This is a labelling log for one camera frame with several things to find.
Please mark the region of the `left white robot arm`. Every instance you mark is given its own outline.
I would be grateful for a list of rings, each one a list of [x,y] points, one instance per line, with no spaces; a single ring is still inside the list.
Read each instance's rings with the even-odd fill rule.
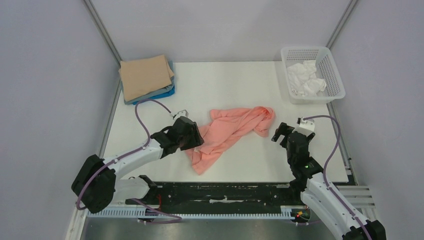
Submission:
[[[125,178],[125,175],[177,150],[194,150],[204,142],[197,123],[180,116],[173,125],[148,134],[134,149],[105,158],[97,154],[89,156],[71,185],[77,196],[76,208],[96,214],[113,203],[157,203],[158,187],[148,176]]]

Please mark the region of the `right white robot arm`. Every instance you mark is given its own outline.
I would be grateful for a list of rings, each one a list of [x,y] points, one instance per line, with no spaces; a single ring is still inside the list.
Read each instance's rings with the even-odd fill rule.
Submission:
[[[325,224],[337,240],[385,240],[384,226],[357,210],[329,181],[324,168],[310,155],[309,144],[315,136],[313,121],[298,119],[297,127],[282,122],[272,137],[286,150],[287,162],[294,176],[289,185],[289,199],[304,203]]]

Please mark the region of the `salmon pink t shirt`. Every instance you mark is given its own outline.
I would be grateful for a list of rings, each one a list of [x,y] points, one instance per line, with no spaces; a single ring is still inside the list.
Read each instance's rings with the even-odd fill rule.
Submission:
[[[211,122],[198,128],[203,144],[185,151],[198,175],[204,174],[225,151],[250,132],[268,137],[276,117],[274,109],[265,106],[212,109],[209,114]]]

